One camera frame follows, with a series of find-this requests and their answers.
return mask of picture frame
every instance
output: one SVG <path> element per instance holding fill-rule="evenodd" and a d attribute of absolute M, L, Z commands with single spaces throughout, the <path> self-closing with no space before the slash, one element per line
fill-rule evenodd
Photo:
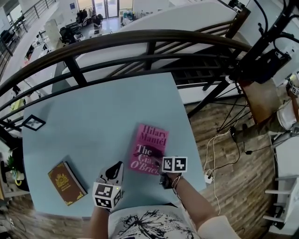
<path fill-rule="evenodd" d="M 30 115 L 27 119 L 25 119 L 22 123 L 22 125 L 28 129 L 31 129 L 33 131 L 37 131 L 39 130 L 41 127 L 43 127 L 46 124 L 45 121 L 43 121 L 42 119 L 34 116 L 34 115 Z"/>

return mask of shoe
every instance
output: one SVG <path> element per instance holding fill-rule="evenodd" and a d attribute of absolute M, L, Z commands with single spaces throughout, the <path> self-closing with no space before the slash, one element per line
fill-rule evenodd
<path fill-rule="evenodd" d="M 242 124 L 242 129 L 243 130 L 248 129 L 248 126 L 246 124 Z"/>
<path fill-rule="evenodd" d="M 231 136 L 232 136 L 232 138 L 233 138 L 234 141 L 235 141 L 235 133 L 236 133 L 235 127 L 231 126 L 231 128 L 230 128 L 230 134 L 231 134 Z"/>

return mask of metal railing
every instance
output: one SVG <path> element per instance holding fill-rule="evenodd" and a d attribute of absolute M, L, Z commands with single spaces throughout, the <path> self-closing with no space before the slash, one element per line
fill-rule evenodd
<path fill-rule="evenodd" d="M 28 32 L 32 24 L 40 18 L 44 11 L 49 9 L 55 2 L 56 0 L 40 0 L 18 18 L 8 30 L 1 33 L 0 79 L 22 37 Z"/>
<path fill-rule="evenodd" d="M 25 80 L 26 78 L 32 76 L 33 74 L 36 74 L 37 72 L 51 66 L 54 64 L 57 64 L 59 62 L 64 62 L 66 66 L 68 67 L 69 71 L 68 73 L 62 74 L 60 76 L 54 77 L 52 79 L 46 80 L 29 90 L 18 94 L 13 99 L 9 100 L 7 103 L 2 105 L 0 107 L 0 112 L 5 110 L 7 107 L 9 107 L 11 104 L 16 102 L 17 100 L 33 93 L 34 91 L 40 90 L 48 85 L 53 85 L 54 83 L 60 82 L 62 80 L 68 79 L 70 77 L 74 77 L 78 85 L 71 86 L 68 88 L 65 88 L 63 90 L 57 91 L 55 93 L 51 93 L 49 95 L 43 96 L 35 101 L 32 101 L 24 106 L 21 106 L 20 108 L 13 110 L 12 112 L 6 114 L 5 116 L 0 118 L 0 124 L 3 122 L 3 120 L 15 115 L 18 112 L 23 111 L 25 108 L 27 108 L 30 105 L 36 104 L 38 102 L 41 102 L 43 100 L 49 99 L 51 97 L 77 90 L 79 88 L 83 88 L 86 86 L 91 86 L 94 84 L 99 84 L 103 82 L 113 81 L 117 79 L 122 78 L 128 78 L 128 77 L 135 77 L 135 76 L 141 76 L 141 75 L 148 75 L 148 74 L 157 74 L 157 73 L 163 73 L 163 72 L 172 72 L 172 71 L 178 71 L 178 70 L 202 70 L 202 69 L 209 69 L 210 67 L 206 66 L 192 66 L 192 67 L 176 67 L 176 68 L 160 68 L 160 69 L 152 69 L 151 63 L 157 60 L 161 59 L 213 59 L 213 58 L 221 58 L 224 61 L 229 61 L 229 56 L 220 56 L 220 55 L 210 55 L 210 54 L 201 54 L 201 53 L 195 53 L 195 54 L 172 54 L 172 53 L 165 53 L 165 54 L 155 54 L 153 49 L 156 45 L 163 44 L 163 42 L 181 42 L 181 43 L 202 43 L 202 44 L 210 44 L 218 47 L 223 48 L 229 48 L 229 49 L 235 49 L 235 52 L 238 52 L 238 54 L 234 54 L 233 57 L 237 57 L 239 53 L 242 51 L 249 51 L 250 46 L 229 38 L 217 36 L 217 35 L 211 35 L 207 33 L 200 33 L 200 32 L 190 32 L 190 31 L 182 31 L 182 30 L 138 30 L 133 32 L 120 32 L 120 33 L 114 33 L 109 35 L 103 35 L 101 37 L 95 37 L 91 39 L 87 39 L 81 42 L 77 42 L 71 45 L 68 45 L 66 47 L 63 47 L 61 49 L 55 50 L 53 52 L 48 53 L 47 55 L 41 57 L 39 60 L 33 61 L 26 67 L 22 68 L 18 72 L 16 72 L 14 75 L 12 75 L 6 82 L 4 82 L 0 86 L 0 97 L 3 96 L 6 92 L 8 92 L 10 89 L 12 89 L 15 85 L 20 83 L 21 81 Z M 125 46 L 130 44 L 136 44 L 136 43 L 147 43 L 147 51 L 145 54 L 142 54 L 140 56 L 134 56 L 134 57 L 128 57 L 128 58 L 122 58 L 122 59 L 116 59 L 112 61 L 97 63 L 94 65 L 86 66 L 83 68 L 80 68 L 75 60 L 75 57 L 106 48 L 112 48 L 117 46 Z M 94 81 L 87 82 L 87 80 L 84 77 L 84 73 L 90 72 L 93 70 L 103 69 L 106 67 L 116 66 L 116 65 L 123 65 L 128 63 L 138 63 L 143 62 L 144 67 L 142 70 L 137 72 L 128 72 L 128 73 L 120 73 L 118 75 L 114 76 L 107 76 L 104 78 L 100 78 Z M 22 120 L 23 117 L 19 117 L 18 119 L 15 119 L 13 123 L 16 123 L 20 120 Z M 13 126 L 13 128 L 20 128 L 21 125 Z"/>

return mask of black tripod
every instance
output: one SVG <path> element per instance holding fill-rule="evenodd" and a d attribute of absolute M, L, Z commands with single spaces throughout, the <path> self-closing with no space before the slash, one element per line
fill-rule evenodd
<path fill-rule="evenodd" d="M 254 71 L 254 69 L 250 69 L 249 67 L 253 65 L 253 63 L 262 54 L 262 52 L 276 39 L 285 37 L 294 40 L 296 42 L 299 42 L 291 34 L 283 33 L 284 28 L 288 25 L 290 20 L 293 17 L 299 17 L 296 15 L 291 16 L 295 7 L 299 9 L 298 0 L 290 0 L 289 5 L 288 6 L 285 5 L 283 11 L 281 12 L 280 16 L 273 24 L 273 26 L 269 30 L 267 29 L 268 27 L 266 27 L 265 31 L 263 30 L 261 31 L 262 37 L 256 42 L 256 44 L 238 63 L 234 72 L 229 76 L 229 79 L 222 80 L 222 82 L 219 85 L 217 85 L 217 87 L 210 94 L 208 94 L 192 111 L 188 113 L 188 118 L 191 118 L 208 103 L 213 102 L 214 99 L 229 86 L 229 82 L 228 82 L 229 80 L 232 82 L 237 82 L 238 80 L 244 79 L 243 76 L 244 74 L 246 74 L 246 72 Z"/>

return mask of light blue table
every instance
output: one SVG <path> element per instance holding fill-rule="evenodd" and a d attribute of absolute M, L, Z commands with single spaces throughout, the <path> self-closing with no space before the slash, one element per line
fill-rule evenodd
<path fill-rule="evenodd" d="M 26 108 L 24 118 L 46 121 L 38 131 L 23 128 L 27 181 L 35 209 L 64 216 L 91 216 L 93 182 L 103 167 L 125 164 L 118 209 L 175 202 L 159 176 L 127 168 L 139 123 L 169 131 L 166 155 L 188 156 L 184 177 L 206 187 L 194 136 L 170 73 L 120 79 L 65 93 Z M 66 157 L 88 194 L 67 206 L 48 172 Z"/>

